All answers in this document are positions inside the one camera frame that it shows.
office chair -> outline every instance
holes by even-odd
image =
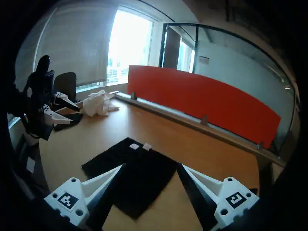
[[[70,101],[76,102],[76,74],[67,72],[58,75],[54,80],[54,91],[62,92]]]

white cloth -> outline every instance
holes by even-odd
[[[85,113],[91,117],[96,113],[101,116],[107,116],[110,111],[118,110],[119,107],[110,102],[112,97],[114,97],[114,94],[105,93],[104,90],[91,93],[82,103]]]

black towel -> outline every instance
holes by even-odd
[[[68,118],[68,119],[71,119],[72,121],[70,122],[70,124],[57,124],[55,127],[54,127],[54,131],[61,131],[65,128],[68,128],[68,127],[73,127],[77,124],[79,124],[79,122],[81,121],[82,117],[84,115],[81,114],[81,113],[73,113],[73,114],[67,114],[67,115],[64,115],[64,117]]]
[[[131,144],[139,145],[137,150]],[[89,178],[107,172],[122,163],[127,166],[121,174],[114,204],[133,219],[137,219],[155,201],[171,180],[176,162],[152,149],[126,138],[82,165]]]

red desk partition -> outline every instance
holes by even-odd
[[[128,94],[201,119],[269,148],[280,117],[253,96],[223,82],[179,70],[130,66]]]

wooden desk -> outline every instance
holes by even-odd
[[[51,191],[70,177],[87,180],[81,165],[126,137],[218,180],[233,176],[247,188],[259,188],[256,157],[234,146],[113,99],[120,107],[108,117],[84,116],[72,128],[40,139],[44,174]],[[108,230],[202,230],[177,173],[137,222],[112,207]]]

